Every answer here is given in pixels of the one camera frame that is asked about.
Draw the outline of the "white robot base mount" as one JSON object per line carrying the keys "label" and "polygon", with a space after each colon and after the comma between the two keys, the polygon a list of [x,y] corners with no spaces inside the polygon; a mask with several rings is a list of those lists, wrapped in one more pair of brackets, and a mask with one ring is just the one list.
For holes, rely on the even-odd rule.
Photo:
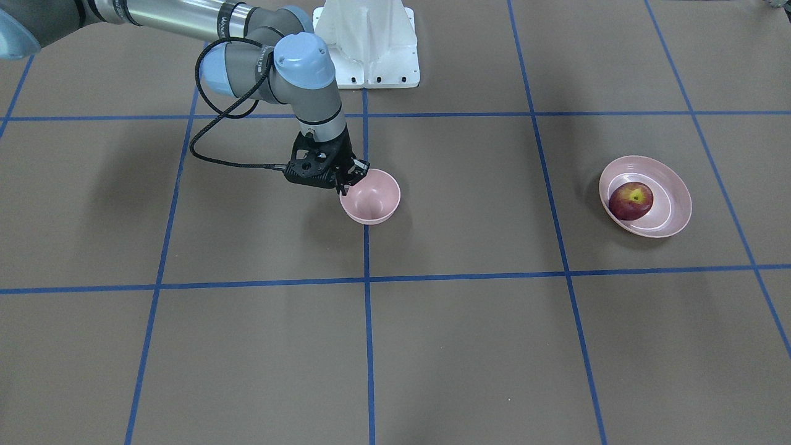
{"label": "white robot base mount", "polygon": [[421,82],[415,13],[401,1],[326,1],[313,9],[342,90],[416,88]]}

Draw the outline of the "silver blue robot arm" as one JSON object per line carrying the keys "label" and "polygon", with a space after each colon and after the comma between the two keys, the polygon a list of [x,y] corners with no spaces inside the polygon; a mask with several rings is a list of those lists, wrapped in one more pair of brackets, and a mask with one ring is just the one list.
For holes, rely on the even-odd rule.
{"label": "silver blue robot arm", "polygon": [[223,119],[242,119],[244,101],[289,105],[300,130],[288,163],[262,164],[297,185],[345,195],[370,168],[353,152],[328,46],[303,9],[265,9],[232,1],[3,1],[2,58],[23,59],[93,23],[129,23],[206,42],[195,63],[200,98],[216,116],[190,141],[207,163],[243,163],[201,155],[197,141]]}

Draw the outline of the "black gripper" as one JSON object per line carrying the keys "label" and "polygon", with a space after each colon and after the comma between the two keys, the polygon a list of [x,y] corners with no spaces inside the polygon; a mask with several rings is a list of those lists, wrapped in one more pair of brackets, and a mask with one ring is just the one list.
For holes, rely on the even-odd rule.
{"label": "black gripper", "polygon": [[336,189],[343,197],[358,183],[357,176],[366,176],[369,168],[368,161],[355,156],[350,135],[344,130],[325,142],[298,134],[283,175],[293,184]]}

